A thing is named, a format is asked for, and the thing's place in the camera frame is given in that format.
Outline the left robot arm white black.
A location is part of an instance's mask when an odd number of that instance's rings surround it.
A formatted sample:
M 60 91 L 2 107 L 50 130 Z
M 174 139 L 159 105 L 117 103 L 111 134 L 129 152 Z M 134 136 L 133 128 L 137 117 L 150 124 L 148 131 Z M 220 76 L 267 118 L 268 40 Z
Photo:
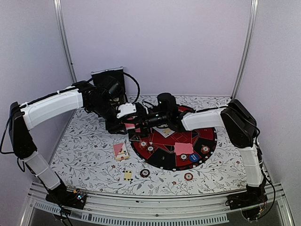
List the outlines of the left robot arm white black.
M 124 80 L 111 75 L 96 75 L 88 81 L 79 81 L 63 90 L 48 94 L 31 102 L 10 106 L 10 115 L 4 129 L 12 144 L 11 153 L 27 167 L 44 185 L 50 197 L 66 204 L 77 196 L 69 192 L 64 182 L 50 168 L 38 152 L 30 131 L 40 124 L 47 129 L 61 114 L 83 108 L 105 120 L 111 134 L 125 134 L 125 126 L 118 118 L 115 98 L 125 98 Z

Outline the triangular all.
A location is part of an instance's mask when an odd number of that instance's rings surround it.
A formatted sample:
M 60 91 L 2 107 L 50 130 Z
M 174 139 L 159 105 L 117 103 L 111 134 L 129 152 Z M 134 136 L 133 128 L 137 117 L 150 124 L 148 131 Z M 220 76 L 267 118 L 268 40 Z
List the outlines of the triangular all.
M 132 135 L 132 136 L 129 136 L 129 141 L 132 141 L 132 142 L 141 142 L 141 138 L 139 135 Z

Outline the orange chips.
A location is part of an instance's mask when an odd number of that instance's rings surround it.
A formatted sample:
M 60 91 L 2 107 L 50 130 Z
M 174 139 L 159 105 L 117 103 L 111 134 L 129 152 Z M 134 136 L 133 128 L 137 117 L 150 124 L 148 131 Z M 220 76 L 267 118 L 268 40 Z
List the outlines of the orange chips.
M 140 149 L 144 149 L 148 146 L 148 143 L 145 141 L 141 141 L 138 146 Z
M 208 146 L 202 146 L 201 147 L 201 153 L 202 154 L 208 154 L 210 152 L 210 148 Z

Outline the orange chip stack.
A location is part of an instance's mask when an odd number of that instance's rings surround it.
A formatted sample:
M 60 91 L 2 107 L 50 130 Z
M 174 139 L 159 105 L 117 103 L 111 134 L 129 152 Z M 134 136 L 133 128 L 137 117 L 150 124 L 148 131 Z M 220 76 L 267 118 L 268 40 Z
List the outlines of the orange chip stack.
M 186 173 L 184 175 L 184 179 L 187 181 L 191 181 L 193 179 L 193 175 L 191 173 Z

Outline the blue small blind button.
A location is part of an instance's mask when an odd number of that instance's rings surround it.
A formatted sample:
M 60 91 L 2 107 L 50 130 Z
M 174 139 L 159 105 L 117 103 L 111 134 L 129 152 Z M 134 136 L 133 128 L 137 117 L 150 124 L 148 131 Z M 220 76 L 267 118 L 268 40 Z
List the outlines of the blue small blind button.
M 198 161 L 199 161 L 199 155 L 198 155 L 198 154 L 195 154 L 195 153 L 190 154 L 190 155 L 189 155 L 189 160 L 190 160 L 191 162 L 198 162 Z

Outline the eight of clubs card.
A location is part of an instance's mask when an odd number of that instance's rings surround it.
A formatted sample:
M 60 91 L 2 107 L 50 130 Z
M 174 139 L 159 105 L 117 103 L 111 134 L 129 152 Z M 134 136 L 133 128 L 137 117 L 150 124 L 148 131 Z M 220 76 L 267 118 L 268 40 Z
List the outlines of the eight of clubs card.
M 162 130 L 162 133 L 163 133 L 163 136 L 166 138 L 166 137 L 169 137 L 170 135 L 172 135 L 174 133 L 174 131 L 171 130 L 170 128 L 166 128 L 166 129 Z

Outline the dark red chip stack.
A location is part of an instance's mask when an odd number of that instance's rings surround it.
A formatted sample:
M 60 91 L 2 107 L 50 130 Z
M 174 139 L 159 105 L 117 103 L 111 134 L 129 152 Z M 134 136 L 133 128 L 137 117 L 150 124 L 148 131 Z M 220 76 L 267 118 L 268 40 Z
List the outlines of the dark red chip stack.
M 146 178 L 150 175 L 150 171 L 148 169 L 143 169 L 140 171 L 140 176 Z

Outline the red playing card deck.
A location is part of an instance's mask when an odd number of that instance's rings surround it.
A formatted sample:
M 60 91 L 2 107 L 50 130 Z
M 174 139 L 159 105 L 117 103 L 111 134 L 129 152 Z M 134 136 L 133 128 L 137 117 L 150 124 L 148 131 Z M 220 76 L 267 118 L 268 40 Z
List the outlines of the red playing card deck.
M 125 128 L 126 128 L 128 133 L 140 133 L 141 132 L 141 129 L 136 128 L 135 124 L 125 123 Z

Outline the four of clubs card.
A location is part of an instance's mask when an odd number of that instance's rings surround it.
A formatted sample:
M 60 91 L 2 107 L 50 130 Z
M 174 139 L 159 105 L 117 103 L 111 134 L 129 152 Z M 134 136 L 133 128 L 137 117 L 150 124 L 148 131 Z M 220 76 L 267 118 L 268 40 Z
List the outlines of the four of clubs card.
M 131 184 L 133 182 L 133 171 L 131 169 L 125 169 L 123 173 L 123 181 Z

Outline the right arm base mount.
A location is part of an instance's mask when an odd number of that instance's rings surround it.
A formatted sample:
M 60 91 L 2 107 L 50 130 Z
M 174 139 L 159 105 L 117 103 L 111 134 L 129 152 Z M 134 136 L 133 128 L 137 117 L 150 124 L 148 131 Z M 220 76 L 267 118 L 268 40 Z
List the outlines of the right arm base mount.
M 260 218 L 266 208 L 267 196 L 263 194 L 258 196 L 256 193 L 237 193 L 227 196 L 225 205 L 231 210 L 247 208 L 242 210 L 242 216 L 248 221 L 255 221 Z

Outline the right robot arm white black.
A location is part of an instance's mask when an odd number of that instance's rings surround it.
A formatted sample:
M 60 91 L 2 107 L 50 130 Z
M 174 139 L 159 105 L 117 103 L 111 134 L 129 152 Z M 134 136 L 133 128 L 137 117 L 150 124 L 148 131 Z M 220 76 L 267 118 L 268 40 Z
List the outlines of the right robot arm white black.
M 195 164 L 204 162 L 208 153 L 216 146 L 214 128 L 224 127 L 228 133 L 230 142 L 239 149 L 246 169 L 247 184 L 246 192 L 238 197 L 229 196 L 228 201 L 238 205 L 254 205 L 256 202 L 265 201 L 266 179 L 262 167 L 262 152 L 259 148 L 257 137 L 260 130 L 256 127 L 256 120 L 237 100 L 231 100 L 226 106 L 204 110 L 185 110 L 181 112 L 176 99 L 170 93 L 161 93 L 157 97 L 158 105 L 151 109 L 140 103 L 135 103 L 134 129 L 129 129 L 129 137 L 140 137 L 140 142 L 151 134 L 153 127 L 166 125 L 172 131 L 188 134 L 193 140 L 192 154 L 188 155 L 189 165 L 179 166 L 177 157 L 167 154 L 160 148 L 161 153 L 150 151 L 146 147 L 145 152 L 150 157 L 167 157 L 167 160 L 157 159 L 159 166 L 168 170 L 189 169 Z

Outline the dark chips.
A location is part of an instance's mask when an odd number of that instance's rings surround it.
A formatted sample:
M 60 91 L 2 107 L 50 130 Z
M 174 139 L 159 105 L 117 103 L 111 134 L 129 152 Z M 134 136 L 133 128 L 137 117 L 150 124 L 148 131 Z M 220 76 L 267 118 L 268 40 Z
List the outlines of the dark chips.
M 147 152 L 152 153 L 154 151 L 154 147 L 153 146 L 148 146 L 147 147 Z
M 181 159 L 182 161 L 186 161 L 186 160 L 188 159 L 188 156 L 187 156 L 186 154 L 182 154 L 182 155 L 180 156 L 180 159 Z

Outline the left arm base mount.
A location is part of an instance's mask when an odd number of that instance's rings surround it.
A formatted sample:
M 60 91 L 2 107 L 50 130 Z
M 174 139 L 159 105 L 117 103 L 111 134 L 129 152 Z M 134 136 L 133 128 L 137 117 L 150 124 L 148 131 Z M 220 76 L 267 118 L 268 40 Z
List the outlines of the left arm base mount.
M 76 209 L 84 209 L 87 200 L 87 194 L 84 192 L 71 192 L 64 188 L 55 188 L 49 190 L 46 195 L 46 201 L 57 205 L 71 207 Z

